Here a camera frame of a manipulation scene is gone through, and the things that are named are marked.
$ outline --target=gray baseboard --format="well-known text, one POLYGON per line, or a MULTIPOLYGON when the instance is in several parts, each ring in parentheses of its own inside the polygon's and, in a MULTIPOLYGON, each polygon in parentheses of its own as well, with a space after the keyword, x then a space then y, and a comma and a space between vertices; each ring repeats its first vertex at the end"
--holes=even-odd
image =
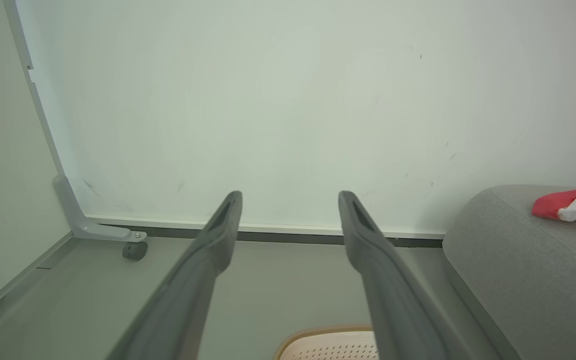
MULTIPOLYGON (((165 228, 144 226, 121 226, 133 231, 143 231, 149 237, 194 239, 199 230, 188 228, 165 228)), ((274 242, 294 244, 325 244, 343 245, 344 237, 341 235, 308 235, 308 234, 279 234, 276 232, 244 232, 239 231, 237 240, 243 242, 274 242)), ((441 248, 440 239, 403 239, 389 238, 390 243, 397 248, 441 248)))

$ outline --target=white board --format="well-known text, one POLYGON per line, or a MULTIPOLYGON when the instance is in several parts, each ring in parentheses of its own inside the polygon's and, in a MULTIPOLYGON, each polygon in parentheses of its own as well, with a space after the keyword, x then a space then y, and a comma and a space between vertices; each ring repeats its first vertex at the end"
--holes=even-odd
POLYGON ((334 233, 350 190, 385 232, 440 236, 487 187, 576 186, 576 2, 18 3, 106 223, 201 226, 240 190, 246 230, 334 233))
POLYGON ((56 175, 0 0, 0 290, 70 231, 56 175))

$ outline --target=scuff mark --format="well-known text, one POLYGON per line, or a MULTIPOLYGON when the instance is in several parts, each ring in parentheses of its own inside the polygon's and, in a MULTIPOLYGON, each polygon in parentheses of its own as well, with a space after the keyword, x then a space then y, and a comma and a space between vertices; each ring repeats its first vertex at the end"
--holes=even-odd
POLYGON ((126 212, 132 213, 133 212, 133 207, 128 205, 127 203, 120 203, 119 205, 117 205, 117 208, 121 208, 123 210, 126 210, 126 212))
POLYGON ((90 191, 92 191, 93 193, 96 194, 96 196, 99 196, 99 198, 101 198, 101 195, 95 191, 95 187, 92 186, 89 182, 87 182, 86 180, 84 180, 84 183, 86 183, 87 187, 90 189, 90 191))

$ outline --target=gray trim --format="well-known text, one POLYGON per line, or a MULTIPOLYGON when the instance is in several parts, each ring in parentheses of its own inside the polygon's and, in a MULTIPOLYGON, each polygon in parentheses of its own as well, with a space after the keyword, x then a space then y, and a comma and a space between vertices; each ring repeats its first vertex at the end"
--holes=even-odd
POLYGON ((15 304, 20 301, 30 289, 39 283, 51 269, 32 268, 23 278, 16 281, 9 291, 0 298, 0 320, 11 312, 15 304))
POLYGON ((17 3, 15 0, 3 0, 3 3, 4 8, 6 9, 8 22, 10 23, 10 31, 12 32, 12 37, 14 39, 14 46, 16 47, 16 52, 19 54, 23 75, 25 75, 25 82, 28 84, 28 89, 30 89, 32 103, 34 104, 34 109, 37 112, 39 123, 41 123, 41 129, 43 130, 43 136, 45 137, 46 143, 48 144, 52 162, 54 162, 54 166, 57 168, 57 173, 59 175, 64 175, 64 166, 62 165, 62 160, 59 158, 59 153, 57 152, 57 146, 55 145, 53 134, 50 132, 50 126, 48 126, 48 119, 46 119, 44 107, 42 106, 42 101, 39 98, 39 92, 37 92, 37 86, 34 82, 32 82, 32 79, 30 78, 29 70, 33 69, 33 64, 30 59, 30 51, 28 50, 28 44, 26 43, 26 37, 24 35, 21 19, 19 18, 17 3))
POLYGON ((33 62, 30 59, 30 51, 26 44, 26 37, 24 36, 24 28, 22 27, 21 19, 19 18, 17 3, 15 0, 3 0, 3 2, 8 22, 10 23, 10 30, 12 30, 14 45, 16 45, 16 50, 19 53, 21 65, 23 65, 23 68, 26 70, 32 70, 34 69, 33 62))
POLYGON ((4 287, 0 289, 0 300, 6 296, 9 292, 15 289, 16 292, 18 285, 25 284, 28 285, 28 281, 25 280, 27 276, 30 275, 37 267, 41 265, 43 268, 52 268, 54 264, 57 264, 59 260, 62 259, 74 246, 74 241, 68 241, 73 237, 72 232, 68 232, 64 237, 57 241, 53 246, 51 246, 46 252, 33 261, 32 264, 28 265, 23 271, 21 271, 17 276, 9 281, 4 287))
POLYGON ((484 309, 480 301, 477 300, 475 294, 473 294, 468 285, 466 285, 448 259, 444 261, 444 264, 446 275, 448 276, 448 280, 450 280, 453 289, 457 291, 461 300, 466 304, 475 319, 477 319, 477 322, 481 325, 481 328, 484 330, 492 344, 494 344, 496 351, 498 351, 503 360, 521 360, 521 357, 519 357, 515 348, 510 344, 499 326, 497 326, 492 317, 490 317, 489 313, 484 309))
MULTIPOLYGON (((123 225, 132 231, 143 231, 149 237, 194 239, 200 230, 189 228, 166 228, 123 225)), ((237 240, 243 242, 270 242, 270 243, 294 243, 294 244, 324 244, 343 245, 342 235, 308 235, 308 234, 279 234, 276 232, 245 232, 237 233, 237 240)), ((441 248, 440 239, 388 239, 397 248, 441 248)))

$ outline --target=metal bracket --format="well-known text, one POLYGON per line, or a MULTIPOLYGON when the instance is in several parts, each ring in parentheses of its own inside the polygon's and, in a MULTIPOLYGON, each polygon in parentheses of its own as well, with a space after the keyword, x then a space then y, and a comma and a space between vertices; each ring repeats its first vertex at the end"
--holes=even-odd
POLYGON ((137 243, 146 240, 148 234, 143 231, 131 231, 124 227, 99 225, 87 218, 75 198, 71 182, 65 175, 57 175, 54 179, 57 197, 66 215, 72 235, 82 239, 116 240, 120 242, 137 243))

